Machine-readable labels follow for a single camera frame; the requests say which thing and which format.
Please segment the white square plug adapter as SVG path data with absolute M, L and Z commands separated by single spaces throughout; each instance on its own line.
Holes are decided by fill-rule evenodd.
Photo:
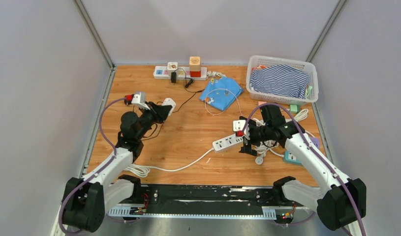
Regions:
M 165 98 L 161 105 L 165 106 L 168 109 L 168 116 L 170 116 L 176 108 L 177 104 L 172 98 Z

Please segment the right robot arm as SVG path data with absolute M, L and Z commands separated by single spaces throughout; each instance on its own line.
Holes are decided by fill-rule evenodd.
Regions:
M 299 203 L 316 213 L 331 231 L 357 222 L 361 235 L 367 234 L 362 221 L 366 215 L 366 185 L 337 168 L 286 108 L 276 103 L 261 104 L 247 118 L 240 116 L 233 121 L 232 128 L 244 140 L 241 153 L 255 155 L 252 146 L 275 141 L 299 159 L 318 184 L 310 187 L 291 176 L 281 178 L 273 183 L 275 203 Z

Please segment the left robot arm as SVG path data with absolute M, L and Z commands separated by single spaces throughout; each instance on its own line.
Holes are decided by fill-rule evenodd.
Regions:
M 154 124 L 165 122 L 176 102 L 166 98 L 160 105 L 153 102 L 134 102 L 134 105 L 142 113 L 130 111 L 122 115 L 118 141 L 109 157 L 84 177 L 72 177 L 66 183 L 58 219 L 65 234 L 69 233 L 65 226 L 75 227 L 78 233 L 93 233 L 116 204 L 125 199 L 130 203 L 141 200 L 140 179 L 120 173 L 138 158 L 144 135 Z

